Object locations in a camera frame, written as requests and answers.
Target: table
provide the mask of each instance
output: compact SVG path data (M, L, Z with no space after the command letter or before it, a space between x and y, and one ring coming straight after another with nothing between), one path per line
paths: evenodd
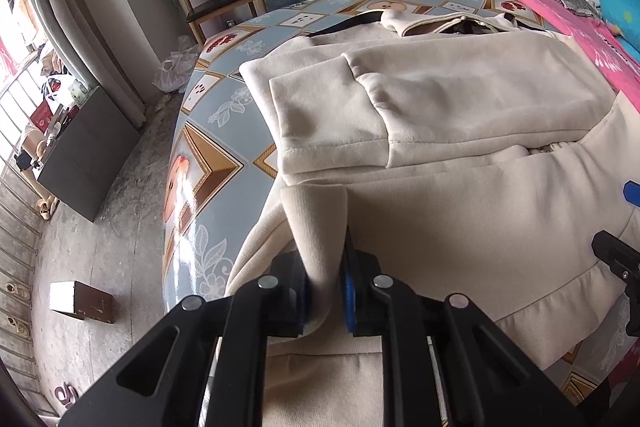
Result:
M34 169L37 181L93 221L107 192L140 139L138 131L96 87Z

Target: white plastic bag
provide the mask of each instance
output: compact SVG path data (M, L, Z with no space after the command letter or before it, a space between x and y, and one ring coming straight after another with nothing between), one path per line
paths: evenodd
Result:
M199 56L200 45L194 45L190 36L181 35L178 37L178 51L171 52L170 57L160 64L153 84L164 92L176 89L183 92Z
M52 80L60 82L60 87L57 91L51 90L49 83ZM58 108L58 104L66 108L71 108L75 105L82 107L89 98L89 90L72 74L50 74L43 84L43 92L53 112Z

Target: wooden block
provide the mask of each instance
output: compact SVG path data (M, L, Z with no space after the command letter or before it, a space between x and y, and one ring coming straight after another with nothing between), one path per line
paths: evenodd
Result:
M113 324L113 296L79 281L52 282L49 309L75 319Z

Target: concrete floor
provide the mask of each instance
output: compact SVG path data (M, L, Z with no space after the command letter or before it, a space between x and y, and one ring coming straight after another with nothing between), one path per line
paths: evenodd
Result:
M163 314L164 182L181 95L148 114L142 137L94 223L65 204L43 231L33 284L33 343L42 392L59 413L62 381L83 393ZM115 324L49 310L49 283L78 280L113 295Z

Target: black chair seat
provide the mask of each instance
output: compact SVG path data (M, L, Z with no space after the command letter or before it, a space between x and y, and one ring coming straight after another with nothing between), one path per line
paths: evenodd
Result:
M207 13L211 13L219 8L233 4L239 0L209 0L202 3L200 6L196 6L193 10L187 13L187 22L194 22Z

